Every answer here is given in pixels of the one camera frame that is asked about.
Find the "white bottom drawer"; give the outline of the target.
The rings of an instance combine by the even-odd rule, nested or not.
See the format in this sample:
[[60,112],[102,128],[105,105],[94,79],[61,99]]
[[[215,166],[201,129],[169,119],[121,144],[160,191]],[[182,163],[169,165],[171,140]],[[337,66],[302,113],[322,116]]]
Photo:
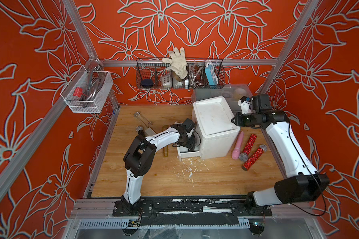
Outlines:
[[180,161],[186,159],[186,158],[193,158],[193,157],[201,157],[201,153],[199,151],[199,147],[200,147],[200,143],[201,143],[201,139],[199,138],[199,136],[195,136],[194,137],[195,140],[195,145],[194,145],[194,149],[190,149],[187,147],[183,146],[183,140],[180,139],[180,141],[177,143],[178,147],[177,147],[177,157]]

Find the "gold microphone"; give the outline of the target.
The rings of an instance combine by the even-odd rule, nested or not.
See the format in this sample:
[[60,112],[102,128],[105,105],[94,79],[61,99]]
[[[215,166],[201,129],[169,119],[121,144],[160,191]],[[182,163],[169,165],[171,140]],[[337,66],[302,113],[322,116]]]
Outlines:
[[[168,125],[162,126],[162,131],[167,130],[168,127],[169,127]],[[168,146],[165,146],[165,147],[163,147],[163,156],[168,157],[168,155],[169,155],[169,148],[168,148]]]

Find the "white drawer cabinet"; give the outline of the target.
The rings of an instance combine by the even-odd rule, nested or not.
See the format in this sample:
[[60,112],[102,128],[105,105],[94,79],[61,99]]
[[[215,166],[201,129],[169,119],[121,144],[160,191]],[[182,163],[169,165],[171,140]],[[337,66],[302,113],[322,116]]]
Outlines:
[[234,114],[224,97],[214,97],[196,101],[192,106],[192,120],[196,122],[195,131],[198,151],[203,160],[225,157],[234,144],[240,127],[231,122]]

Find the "red glitter microphone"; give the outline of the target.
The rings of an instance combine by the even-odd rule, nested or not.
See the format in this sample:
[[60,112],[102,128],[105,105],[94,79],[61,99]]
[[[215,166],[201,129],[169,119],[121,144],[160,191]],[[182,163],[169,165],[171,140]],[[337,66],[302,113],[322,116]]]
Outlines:
[[242,169],[248,171],[253,164],[260,158],[260,156],[267,151],[267,145],[261,144],[259,148],[246,160],[243,164]]
[[239,155],[239,160],[242,162],[246,162],[248,160],[248,155],[251,152],[251,149],[255,143],[257,139],[257,135],[256,134],[251,134],[244,149],[243,152]]

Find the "pink microphone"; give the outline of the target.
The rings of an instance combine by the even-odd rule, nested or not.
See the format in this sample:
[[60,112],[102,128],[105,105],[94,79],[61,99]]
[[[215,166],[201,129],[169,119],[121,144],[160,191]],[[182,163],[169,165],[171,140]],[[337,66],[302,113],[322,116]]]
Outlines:
[[244,132],[241,131],[236,139],[236,143],[234,145],[234,149],[231,154],[231,158],[234,160],[237,160],[239,158],[243,137],[244,137]]

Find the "black glitter microphone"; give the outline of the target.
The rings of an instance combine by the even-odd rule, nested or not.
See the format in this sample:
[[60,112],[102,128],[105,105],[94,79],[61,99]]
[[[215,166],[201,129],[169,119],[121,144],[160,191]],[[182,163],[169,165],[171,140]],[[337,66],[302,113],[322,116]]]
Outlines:
[[144,129],[140,125],[136,127],[136,132],[138,133],[138,135],[145,136]]

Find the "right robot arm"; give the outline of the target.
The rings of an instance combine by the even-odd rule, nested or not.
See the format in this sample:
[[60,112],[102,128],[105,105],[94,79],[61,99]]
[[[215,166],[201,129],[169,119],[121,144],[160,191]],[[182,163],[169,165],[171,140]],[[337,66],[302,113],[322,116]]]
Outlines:
[[282,160],[286,179],[266,190],[248,194],[252,207],[316,201],[330,183],[310,162],[296,139],[290,120],[281,110],[260,113],[237,113],[232,118],[237,126],[259,126],[265,130]]

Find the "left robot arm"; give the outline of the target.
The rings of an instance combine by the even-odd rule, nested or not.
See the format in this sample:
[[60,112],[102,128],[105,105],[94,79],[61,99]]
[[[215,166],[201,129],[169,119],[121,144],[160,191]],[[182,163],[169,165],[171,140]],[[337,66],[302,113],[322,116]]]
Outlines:
[[127,205],[134,207],[140,201],[143,178],[150,170],[156,152],[171,144],[194,150],[194,130],[195,123],[186,119],[183,123],[175,123],[153,136],[135,137],[123,158],[127,183],[122,199]]

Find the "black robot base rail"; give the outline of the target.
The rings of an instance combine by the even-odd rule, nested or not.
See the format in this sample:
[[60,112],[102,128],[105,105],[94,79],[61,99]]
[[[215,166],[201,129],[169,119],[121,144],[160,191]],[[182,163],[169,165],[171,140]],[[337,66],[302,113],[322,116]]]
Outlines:
[[250,206],[246,196],[142,197],[130,206],[126,199],[115,202],[114,217],[136,217],[143,226],[238,225],[239,219],[262,221],[271,217],[269,206]]

